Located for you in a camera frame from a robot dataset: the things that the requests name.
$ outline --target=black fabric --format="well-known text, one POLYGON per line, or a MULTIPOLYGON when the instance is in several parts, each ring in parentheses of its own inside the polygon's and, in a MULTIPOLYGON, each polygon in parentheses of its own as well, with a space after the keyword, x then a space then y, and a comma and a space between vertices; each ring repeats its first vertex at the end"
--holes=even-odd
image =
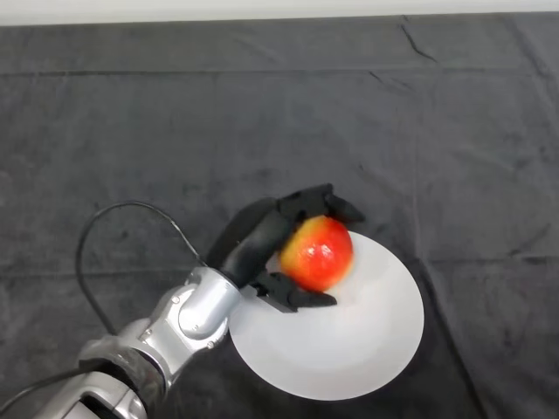
MULTIPOLYGON (((99 207, 153 202, 205 253, 247 203, 332 182, 419 284, 414 360, 314 402, 226 341, 164 417, 559 417, 558 32, 557 14, 0 28, 0 398, 102 334, 72 275, 99 207)), ((134 209, 86 253, 117 326, 194 264, 134 209)))

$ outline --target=black cable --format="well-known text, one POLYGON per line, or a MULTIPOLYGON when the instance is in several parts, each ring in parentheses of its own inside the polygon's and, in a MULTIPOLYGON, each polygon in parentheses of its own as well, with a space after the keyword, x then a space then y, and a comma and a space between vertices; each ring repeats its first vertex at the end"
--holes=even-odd
POLYGON ((109 332, 110 334, 117 334, 116 329, 114 328, 113 323, 105 314, 105 312, 103 312, 103 309, 100 307, 99 303, 97 302, 97 300, 95 299, 91 291, 89 290, 89 287, 87 286, 86 281, 84 279, 83 271, 81 269, 81 259, 82 259, 82 254, 83 254, 84 246, 86 244, 87 237, 92 227, 95 225, 95 222, 97 222, 102 216, 106 215, 106 213, 112 210, 116 210, 117 208, 128 207, 128 206, 145 208, 163 217, 165 220, 169 221, 170 224, 175 228, 175 230, 178 231, 178 234, 181 236, 181 239, 186 243, 188 250, 192 253, 192 255, 194 255, 194 258, 196 258, 196 261, 202 266, 206 266, 206 263, 202 260, 197 250, 190 243, 189 239, 186 238, 181 228, 176 224, 175 220, 170 215, 165 213, 162 209, 158 209, 157 207, 149 203, 143 203, 140 201, 128 201, 124 203, 116 203, 114 205, 110 205, 108 207, 105 207, 97 211, 89 219, 89 221, 86 223, 85 227, 83 228, 83 230, 79 235, 78 247, 76 248, 76 254, 74 259, 74 268, 76 271, 76 279, 78 280, 79 288, 81 288, 81 291, 84 293, 84 296, 86 297, 87 301, 89 302, 89 304, 91 305, 95 313, 97 314, 97 317, 99 317, 99 320, 101 320, 101 323, 103 323, 103 326, 105 326, 107 332, 109 332))
POLYGON ((97 368, 97 365, 88 365, 87 367, 79 367, 72 369, 70 371, 66 371, 65 373, 56 374, 52 377, 45 378, 43 380, 34 382, 33 384, 27 386, 26 388, 19 391, 16 395, 8 399, 2 407, 0 407, 0 416, 5 415, 5 413, 20 399, 26 397, 29 393, 32 393, 36 390, 39 390, 43 387, 50 386, 52 384, 56 384, 59 381, 67 380, 68 378, 73 378, 76 375, 87 374, 94 371, 97 368))
MULTIPOLYGON (((196 261, 199 264, 201 264, 202 266, 207 266, 207 264, 202 260, 202 258, 198 254, 197 250, 190 243, 189 239, 186 238, 183 231, 178 226, 178 224, 175 222, 175 220, 170 215, 168 215, 166 212, 164 212, 162 209, 158 209, 156 206, 151 205, 149 203, 143 203, 143 202, 140 202, 140 201, 128 201, 128 202, 124 202, 124 203, 116 203, 114 205, 110 205, 106 208, 103 208, 103 209, 100 209, 99 211, 97 211, 89 219, 89 221, 86 223, 83 230, 79 234, 79 241, 78 241, 78 246, 76 247, 76 254, 75 254, 75 259, 74 259, 74 267, 75 267, 75 270, 76 270, 76 279, 78 280, 79 288, 84 293, 84 296, 86 297, 87 301, 89 302, 89 304, 91 305, 91 307, 93 308, 93 310, 95 311, 95 313, 97 314, 97 316, 99 317, 99 319, 101 320, 101 322, 103 323, 103 325, 105 326, 107 331, 111 334, 116 334, 116 329, 114 328, 113 323, 108 318, 108 316, 105 314, 105 312, 103 312, 103 309, 100 307, 99 303, 97 302, 95 297, 92 295, 91 291, 89 290, 89 288, 86 284, 85 278, 84 278, 83 271, 81 269, 81 262, 82 262, 82 255, 83 255, 84 246, 86 245, 87 237, 88 237, 89 232, 91 231, 92 227, 95 225, 95 223, 102 216, 106 215, 106 213, 110 212, 111 210, 116 210, 117 208, 129 207, 129 206, 145 208, 147 210, 150 210, 150 211, 156 213, 157 215, 161 216, 165 220, 169 221, 170 224, 175 228, 175 230, 178 231, 178 234, 181 236, 181 239, 185 242, 188 250, 192 253, 192 255, 194 255, 194 258, 196 258, 196 261)), ((6 413, 6 411, 8 411, 8 409, 14 403, 19 401, 23 397, 26 397, 28 394, 30 394, 30 393, 32 393, 36 390, 39 390, 40 388, 55 384, 59 381, 63 381, 63 380, 66 380, 68 378, 75 377, 76 375, 86 374, 86 373, 92 372, 96 368, 97 368, 97 365, 90 365, 90 366, 87 366, 87 367, 79 367, 79 368, 73 369, 71 371, 66 371, 65 373, 57 374, 57 375, 54 375, 52 377, 45 378, 44 380, 34 382, 33 384, 27 386, 26 388, 19 391, 19 393, 17 393, 16 395, 14 395, 10 399, 8 399, 8 401, 6 401, 2 405, 2 407, 0 408, 0 416, 3 416, 6 413)))

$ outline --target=apple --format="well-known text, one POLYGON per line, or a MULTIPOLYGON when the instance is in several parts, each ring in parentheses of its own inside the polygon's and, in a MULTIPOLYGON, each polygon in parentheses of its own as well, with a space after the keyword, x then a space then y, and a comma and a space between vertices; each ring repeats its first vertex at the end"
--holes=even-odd
POLYGON ((340 281, 353 262, 345 225, 316 216, 304 222, 279 254, 281 270, 301 287, 323 292, 340 281))

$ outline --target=white plate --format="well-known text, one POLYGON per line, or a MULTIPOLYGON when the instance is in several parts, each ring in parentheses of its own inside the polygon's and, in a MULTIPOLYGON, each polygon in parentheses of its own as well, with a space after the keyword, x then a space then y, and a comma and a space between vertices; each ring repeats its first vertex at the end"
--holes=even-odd
POLYGON ((328 290, 337 306, 280 313, 249 287, 231 316, 243 360, 287 393, 316 400, 365 395, 396 378, 418 349, 424 312, 413 277, 380 244, 350 235, 353 269, 328 290))

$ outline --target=table surface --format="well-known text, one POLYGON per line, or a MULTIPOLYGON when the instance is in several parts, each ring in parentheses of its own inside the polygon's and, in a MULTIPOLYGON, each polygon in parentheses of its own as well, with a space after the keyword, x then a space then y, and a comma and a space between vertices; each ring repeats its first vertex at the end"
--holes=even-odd
MULTIPOLYGON (((0 400, 103 333, 72 272, 96 209, 155 203, 207 251, 246 203, 332 182, 418 282, 411 364, 314 402, 227 340, 163 417, 559 417, 558 36, 557 14, 1 28, 0 400)), ((119 326, 193 266, 141 209, 86 252, 119 326)))

